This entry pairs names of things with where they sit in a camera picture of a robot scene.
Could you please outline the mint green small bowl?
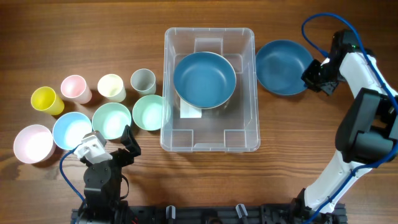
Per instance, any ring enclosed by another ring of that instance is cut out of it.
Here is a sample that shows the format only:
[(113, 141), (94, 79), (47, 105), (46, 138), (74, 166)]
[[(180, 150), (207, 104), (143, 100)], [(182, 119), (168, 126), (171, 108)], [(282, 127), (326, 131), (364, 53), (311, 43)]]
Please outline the mint green small bowl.
[(127, 107), (120, 103), (106, 103), (93, 115), (92, 127), (107, 140), (120, 138), (126, 125), (130, 126), (132, 116)]

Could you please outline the dark blue bowl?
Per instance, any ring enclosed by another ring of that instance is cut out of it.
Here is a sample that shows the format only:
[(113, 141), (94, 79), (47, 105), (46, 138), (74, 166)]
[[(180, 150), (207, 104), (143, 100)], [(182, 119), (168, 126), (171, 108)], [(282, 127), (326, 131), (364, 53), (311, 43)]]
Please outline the dark blue bowl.
[(184, 57), (176, 66), (173, 83), (175, 91), (186, 103), (211, 109), (231, 98), (237, 77), (233, 66), (221, 55), (196, 52)]
[(257, 52), (257, 79), (271, 93), (297, 95), (307, 89), (302, 74), (312, 61), (304, 46), (291, 40), (275, 40)]

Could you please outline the cream cup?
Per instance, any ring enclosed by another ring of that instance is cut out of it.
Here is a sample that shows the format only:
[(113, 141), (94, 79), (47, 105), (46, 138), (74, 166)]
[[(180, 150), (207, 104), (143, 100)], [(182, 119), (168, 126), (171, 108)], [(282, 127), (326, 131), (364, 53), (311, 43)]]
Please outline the cream cup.
[(123, 80), (116, 74), (107, 74), (101, 77), (98, 81), (97, 89), (109, 101), (120, 103), (126, 98)]

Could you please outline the light blue small bowl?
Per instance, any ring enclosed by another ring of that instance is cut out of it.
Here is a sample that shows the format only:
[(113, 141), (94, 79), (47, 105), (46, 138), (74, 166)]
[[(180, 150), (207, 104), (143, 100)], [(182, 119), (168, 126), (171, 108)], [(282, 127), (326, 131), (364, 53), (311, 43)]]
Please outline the light blue small bowl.
[(55, 122), (53, 140), (63, 150), (72, 150), (81, 143), (83, 137), (92, 132), (90, 119), (83, 113), (66, 113)]

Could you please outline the large pink bowl cup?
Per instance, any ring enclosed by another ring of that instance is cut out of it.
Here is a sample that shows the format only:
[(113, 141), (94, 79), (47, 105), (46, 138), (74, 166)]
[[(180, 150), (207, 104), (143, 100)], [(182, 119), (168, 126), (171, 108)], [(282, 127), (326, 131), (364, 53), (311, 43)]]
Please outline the large pink bowl cup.
[(51, 131), (40, 124), (21, 130), (14, 140), (14, 155), (25, 164), (42, 162), (52, 156), (56, 148)]

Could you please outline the yellow cup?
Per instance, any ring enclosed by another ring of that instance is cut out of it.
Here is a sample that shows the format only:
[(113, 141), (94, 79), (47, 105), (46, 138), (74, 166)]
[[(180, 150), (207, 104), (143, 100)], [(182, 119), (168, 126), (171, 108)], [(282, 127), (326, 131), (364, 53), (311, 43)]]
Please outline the yellow cup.
[(63, 100), (49, 86), (36, 89), (31, 96), (30, 103), (35, 110), (53, 116), (61, 114), (65, 108)]

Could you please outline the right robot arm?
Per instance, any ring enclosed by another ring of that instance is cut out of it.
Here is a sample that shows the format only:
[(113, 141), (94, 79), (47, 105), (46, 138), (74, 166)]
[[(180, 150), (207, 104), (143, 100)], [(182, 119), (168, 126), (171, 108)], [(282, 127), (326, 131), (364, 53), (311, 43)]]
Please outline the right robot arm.
[(397, 110), (393, 90), (377, 74), (376, 59), (361, 50), (352, 30), (335, 32), (325, 61), (314, 60), (302, 74), (308, 89), (331, 95), (339, 82), (346, 82), (353, 104), (335, 136), (336, 151), (319, 178), (292, 200), (292, 223), (336, 222), (339, 199), (364, 174), (397, 155)]

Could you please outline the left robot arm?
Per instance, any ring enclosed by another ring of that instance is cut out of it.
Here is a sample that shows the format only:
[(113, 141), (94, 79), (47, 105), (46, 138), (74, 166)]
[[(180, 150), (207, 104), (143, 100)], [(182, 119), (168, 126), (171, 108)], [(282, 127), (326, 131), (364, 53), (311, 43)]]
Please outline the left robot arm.
[(138, 223), (138, 217), (121, 195), (121, 182), (127, 180), (122, 168), (134, 163), (141, 148), (126, 125), (121, 136), (124, 148), (108, 153), (106, 140), (99, 131), (86, 134), (74, 155), (87, 166), (83, 175), (84, 199), (79, 209), (73, 210), (72, 223)]

